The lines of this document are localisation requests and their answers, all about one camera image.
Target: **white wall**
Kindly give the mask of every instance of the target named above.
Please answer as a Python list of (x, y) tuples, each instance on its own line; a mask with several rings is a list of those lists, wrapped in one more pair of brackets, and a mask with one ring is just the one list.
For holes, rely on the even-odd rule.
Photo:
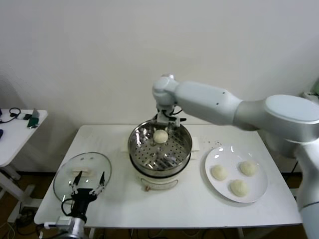
[(307, 90), (318, 22), (316, 0), (1, 1), (0, 104), (49, 111), (15, 165), (55, 171), (82, 124), (149, 119), (163, 73), (246, 100)]

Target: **white robotic arm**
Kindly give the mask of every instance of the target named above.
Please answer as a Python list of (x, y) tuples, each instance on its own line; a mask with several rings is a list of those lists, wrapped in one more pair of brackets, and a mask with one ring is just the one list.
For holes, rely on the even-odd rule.
[[(242, 101), (223, 88), (196, 82), (179, 83), (163, 75), (153, 85), (158, 123), (168, 124), (175, 106), (186, 114), (216, 125), (243, 130), (264, 129), (272, 149), (293, 153), (303, 170), (298, 207), (310, 239), (319, 235), (319, 106), (303, 98), (276, 95), (265, 100)], [(179, 125), (176, 118), (172, 123)]]

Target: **steamed bun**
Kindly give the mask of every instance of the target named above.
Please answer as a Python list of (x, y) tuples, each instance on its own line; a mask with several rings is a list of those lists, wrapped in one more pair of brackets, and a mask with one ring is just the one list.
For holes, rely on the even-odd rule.
[(168, 133), (163, 129), (156, 130), (153, 139), (155, 143), (165, 143), (168, 140)]
[(211, 169), (211, 174), (213, 175), (213, 177), (215, 179), (217, 179), (218, 181), (223, 181), (227, 178), (228, 176), (228, 172), (227, 170), (221, 166), (221, 165), (215, 165), (214, 167), (212, 167)]
[(240, 171), (246, 176), (254, 176), (257, 172), (257, 165), (253, 161), (244, 161), (239, 165)]
[(243, 180), (234, 180), (230, 184), (231, 191), (238, 197), (245, 197), (249, 193), (249, 187)]

